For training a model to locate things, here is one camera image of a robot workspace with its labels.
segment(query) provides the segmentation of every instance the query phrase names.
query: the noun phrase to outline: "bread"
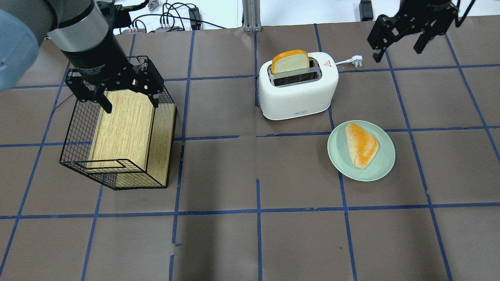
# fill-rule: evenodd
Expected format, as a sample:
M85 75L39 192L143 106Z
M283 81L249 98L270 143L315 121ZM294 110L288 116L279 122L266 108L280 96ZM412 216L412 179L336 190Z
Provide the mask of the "bread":
M345 136L352 163L359 169L366 168L377 153L379 142L373 135L354 123L347 124Z
M287 71L306 69L309 67L309 56L304 50L289 50L272 59L271 73L278 74Z

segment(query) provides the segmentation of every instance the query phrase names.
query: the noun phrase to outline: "toaster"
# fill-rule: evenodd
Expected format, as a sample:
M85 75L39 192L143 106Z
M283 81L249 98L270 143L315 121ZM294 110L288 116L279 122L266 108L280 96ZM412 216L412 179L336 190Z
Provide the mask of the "toaster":
M272 61L258 74L258 100L270 120L296 118L326 110L339 81L339 71L325 52L310 52L309 68L271 73Z

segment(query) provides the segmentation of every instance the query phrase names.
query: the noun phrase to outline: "black wire mesh basket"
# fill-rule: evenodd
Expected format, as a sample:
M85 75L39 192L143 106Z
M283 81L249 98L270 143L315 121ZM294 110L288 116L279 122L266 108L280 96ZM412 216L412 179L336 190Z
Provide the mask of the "black wire mesh basket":
M159 94L158 101L160 105L175 106L165 87L163 87L163 92ZM151 176L148 172L148 166L143 169L129 159L120 158L89 160L100 111L101 107L96 103L76 101L59 163L113 190L165 189L168 176L166 175L165 184L162 184ZM177 111L173 114L173 124L175 124L176 115ZM171 133L170 146L172 146L174 129ZM150 152L151 147L149 146L147 149L148 159ZM96 162L99 163L98 168L95 168Z

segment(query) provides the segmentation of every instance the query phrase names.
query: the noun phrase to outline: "light green plate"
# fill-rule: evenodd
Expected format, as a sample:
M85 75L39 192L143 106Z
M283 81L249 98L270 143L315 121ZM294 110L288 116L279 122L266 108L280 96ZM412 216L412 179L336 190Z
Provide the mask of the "light green plate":
M354 123L366 132L374 136L378 141L378 150L370 164L364 169L354 166L349 156L349 148L346 139L346 126ZM383 178L394 166L396 150L389 135L377 125L362 121L352 120L338 125L328 138L328 156L339 172L353 180L371 182Z

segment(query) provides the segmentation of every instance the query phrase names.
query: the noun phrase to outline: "wooden board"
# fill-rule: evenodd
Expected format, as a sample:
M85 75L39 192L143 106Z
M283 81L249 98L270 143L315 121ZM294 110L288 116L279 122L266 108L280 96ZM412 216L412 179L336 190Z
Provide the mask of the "wooden board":
M155 108L149 98L131 90L106 92L110 114L102 108L89 161L129 159L146 169ZM117 162L88 162L87 168L121 167Z
M176 105L174 103L160 104L154 114L147 173L164 186L167 185L175 117Z

